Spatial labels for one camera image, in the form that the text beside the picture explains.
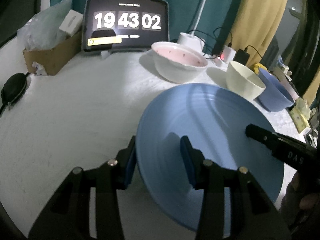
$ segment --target digital clock display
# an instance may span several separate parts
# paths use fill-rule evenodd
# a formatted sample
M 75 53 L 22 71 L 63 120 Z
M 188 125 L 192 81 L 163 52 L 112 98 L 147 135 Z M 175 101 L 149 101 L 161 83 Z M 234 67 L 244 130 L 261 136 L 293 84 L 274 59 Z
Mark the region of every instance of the digital clock display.
M 84 51 L 148 49 L 168 40 L 168 5 L 163 0 L 87 0 Z

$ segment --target cardboard box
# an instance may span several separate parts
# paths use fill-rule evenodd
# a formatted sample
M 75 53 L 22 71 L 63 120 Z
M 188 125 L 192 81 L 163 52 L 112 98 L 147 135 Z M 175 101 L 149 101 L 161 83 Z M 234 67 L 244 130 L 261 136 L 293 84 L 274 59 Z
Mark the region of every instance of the cardboard box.
M 35 73 L 33 62 L 41 64 L 48 75 L 57 74 L 67 62 L 81 51 L 81 32 L 61 42 L 53 49 L 23 51 L 28 71 Z

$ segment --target cream bowl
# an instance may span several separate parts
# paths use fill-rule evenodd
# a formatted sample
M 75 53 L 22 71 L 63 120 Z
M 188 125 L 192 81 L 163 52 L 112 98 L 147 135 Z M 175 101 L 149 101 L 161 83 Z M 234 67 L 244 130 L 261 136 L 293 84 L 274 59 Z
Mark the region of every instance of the cream bowl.
M 247 66 L 231 61 L 227 68 L 226 83 L 229 90 L 252 101 L 259 96 L 266 86 Z
M 158 73 L 174 83 L 191 81 L 208 66 L 204 56 L 181 44 L 160 41 L 152 44 L 151 48 Z

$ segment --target white tablecloth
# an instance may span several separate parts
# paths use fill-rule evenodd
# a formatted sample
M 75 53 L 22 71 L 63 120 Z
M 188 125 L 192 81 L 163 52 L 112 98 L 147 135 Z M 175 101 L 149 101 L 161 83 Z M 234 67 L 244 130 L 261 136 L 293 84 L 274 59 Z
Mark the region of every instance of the white tablecloth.
M 211 67 L 193 82 L 225 86 L 225 72 Z M 0 50 L 0 88 L 27 71 L 16 39 Z M 176 86 L 156 72 L 148 53 L 76 55 L 56 76 L 29 77 L 25 95 L 0 119 L 0 200 L 27 235 L 55 189 L 75 166 L 100 166 L 125 148 L 139 119 L 162 91 Z M 275 131 L 303 141 L 284 110 L 268 113 Z M 284 195 L 294 170 L 285 167 Z M 152 201 L 135 171 L 132 184 L 118 191 L 126 239 L 194 239 Z

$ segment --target black charger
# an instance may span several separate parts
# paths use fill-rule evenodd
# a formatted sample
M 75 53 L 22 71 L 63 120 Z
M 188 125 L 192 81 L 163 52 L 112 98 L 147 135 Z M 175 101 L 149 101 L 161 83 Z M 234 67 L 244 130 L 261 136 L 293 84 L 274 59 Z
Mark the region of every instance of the black charger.
M 244 50 L 239 49 L 233 60 L 242 65 L 246 65 L 250 57 L 250 54 L 247 52 L 247 50 L 248 48 L 245 48 Z

